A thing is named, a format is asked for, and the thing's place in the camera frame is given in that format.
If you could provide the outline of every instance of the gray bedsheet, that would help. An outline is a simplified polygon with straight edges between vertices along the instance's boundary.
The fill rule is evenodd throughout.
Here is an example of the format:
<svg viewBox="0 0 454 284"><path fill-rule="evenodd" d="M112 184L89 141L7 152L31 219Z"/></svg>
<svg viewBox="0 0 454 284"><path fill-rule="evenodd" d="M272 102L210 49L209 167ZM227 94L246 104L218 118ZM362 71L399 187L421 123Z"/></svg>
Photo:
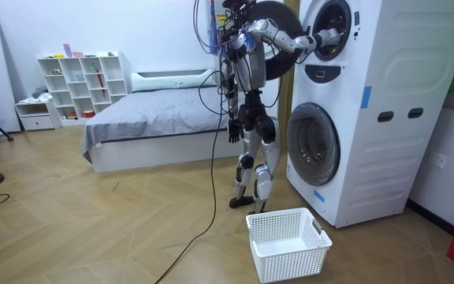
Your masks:
<svg viewBox="0 0 454 284"><path fill-rule="evenodd" d="M203 88L201 95L211 110L219 112L217 88ZM228 118L222 117L221 128L227 127ZM87 122L84 157L91 161L88 150L97 143L201 133L217 127L218 115L202 105L197 88L132 93Z"/></svg>

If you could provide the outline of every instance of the wall socket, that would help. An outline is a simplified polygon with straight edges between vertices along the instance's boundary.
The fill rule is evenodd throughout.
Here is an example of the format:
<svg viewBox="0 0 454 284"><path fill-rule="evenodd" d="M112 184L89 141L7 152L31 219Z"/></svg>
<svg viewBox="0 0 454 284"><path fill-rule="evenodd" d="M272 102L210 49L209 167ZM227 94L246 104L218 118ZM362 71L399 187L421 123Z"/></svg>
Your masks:
<svg viewBox="0 0 454 284"><path fill-rule="evenodd" d="M429 153L428 163L442 170L446 165L446 159L448 159L447 155L432 151Z"/></svg>

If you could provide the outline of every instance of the small bedside cabinet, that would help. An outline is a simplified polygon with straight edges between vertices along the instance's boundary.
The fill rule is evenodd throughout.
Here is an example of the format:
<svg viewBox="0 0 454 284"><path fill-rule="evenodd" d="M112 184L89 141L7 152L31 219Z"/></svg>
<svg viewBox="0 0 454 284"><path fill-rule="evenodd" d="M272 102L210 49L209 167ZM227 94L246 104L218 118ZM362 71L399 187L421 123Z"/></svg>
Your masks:
<svg viewBox="0 0 454 284"><path fill-rule="evenodd" d="M61 122L52 102L17 103L15 110L25 131L58 129Z"/></svg>

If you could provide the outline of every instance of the white wall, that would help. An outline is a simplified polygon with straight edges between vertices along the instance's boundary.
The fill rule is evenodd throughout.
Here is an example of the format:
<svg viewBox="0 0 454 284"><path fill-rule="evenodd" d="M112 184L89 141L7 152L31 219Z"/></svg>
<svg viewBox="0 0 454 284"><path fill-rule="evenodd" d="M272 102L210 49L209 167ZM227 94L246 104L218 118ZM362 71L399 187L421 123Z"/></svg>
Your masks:
<svg viewBox="0 0 454 284"><path fill-rule="evenodd" d="M207 38L205 3L199 29ZM119 50L131 72L213 68L192 27L193 0L0 0L0 29L16 100L44 85L37 54ZM265 91L273 102L277 88Z"/></svg>
<svg viewBox="0 0 454 284"><path fill-rule="evenodd" d="M431 151L448 156L442 170L427 162ZM454 225L454 110L442 109L409 198Z"/></svg>

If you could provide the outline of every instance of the dryer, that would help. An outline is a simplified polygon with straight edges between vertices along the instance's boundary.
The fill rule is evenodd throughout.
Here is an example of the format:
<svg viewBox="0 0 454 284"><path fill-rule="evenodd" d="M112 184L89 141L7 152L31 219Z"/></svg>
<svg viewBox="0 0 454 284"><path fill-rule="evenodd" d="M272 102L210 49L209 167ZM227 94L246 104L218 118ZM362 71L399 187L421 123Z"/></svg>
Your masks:
<svg viewBox="0 0 454 284"><path fill-rule="evenodd" d="M401 213L454 74L454 1L301 0L287 177L335 227Z"/></svg>

